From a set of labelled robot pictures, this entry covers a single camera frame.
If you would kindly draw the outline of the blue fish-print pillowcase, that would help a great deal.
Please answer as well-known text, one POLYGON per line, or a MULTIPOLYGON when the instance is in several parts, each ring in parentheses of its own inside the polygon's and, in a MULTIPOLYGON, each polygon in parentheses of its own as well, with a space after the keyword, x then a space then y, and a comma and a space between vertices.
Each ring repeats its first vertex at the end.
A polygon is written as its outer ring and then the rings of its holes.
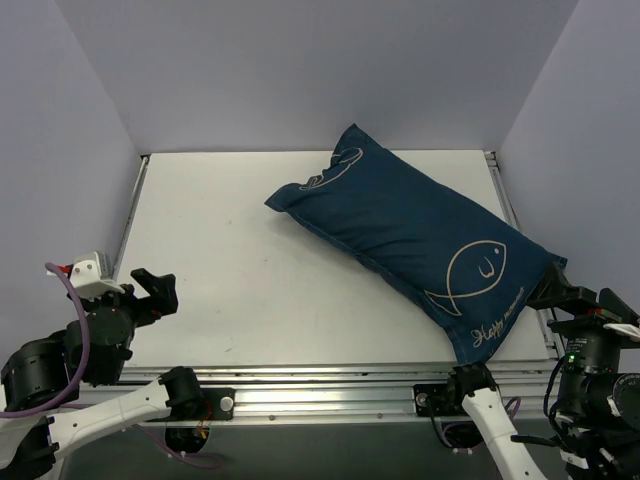
POLYGON ((417 305, 460 364, 488 361, 547 271, 567 263, 357 125, 342 134, 328 168, 265 204, 417 305))

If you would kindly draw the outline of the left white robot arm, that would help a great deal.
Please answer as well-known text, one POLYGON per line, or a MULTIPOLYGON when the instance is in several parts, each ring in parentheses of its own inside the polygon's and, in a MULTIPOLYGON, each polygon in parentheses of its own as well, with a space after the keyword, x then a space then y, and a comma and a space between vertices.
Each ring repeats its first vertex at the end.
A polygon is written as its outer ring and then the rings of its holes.
POLYGON ((77 320, 48 337, 24 344, 1 369, 1 476, 38 479, 78 448, 146 421, 194 418, 205 397, 195 372, 174 367, 139 389, 86 408, 75 406, 82 384, 114 385, 132 356, 136 329, 176 313, 172 274, 144 268, 131 273, 146 291, 131 284, 95 282, 97 295, 81 294, 72 265, 48 263, 72 301, 77 320))

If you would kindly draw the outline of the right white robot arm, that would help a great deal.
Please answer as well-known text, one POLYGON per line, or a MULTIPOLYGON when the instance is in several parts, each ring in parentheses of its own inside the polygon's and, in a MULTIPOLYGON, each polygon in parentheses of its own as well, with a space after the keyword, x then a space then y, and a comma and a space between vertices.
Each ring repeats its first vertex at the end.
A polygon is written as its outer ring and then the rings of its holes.
POLYGON ((571 316, 548 324, 565 341, 542 401, 552 437, 517 432, 482 362, 451 371, 445 403, 468 415, 504 479, 542 478, 530 445, 557 449, 571 479, 638 478, 639 376, 619 370, 621 352, 639 347, 638 314, 609 288, 572 285, 557 264, 527 304, 571 316))

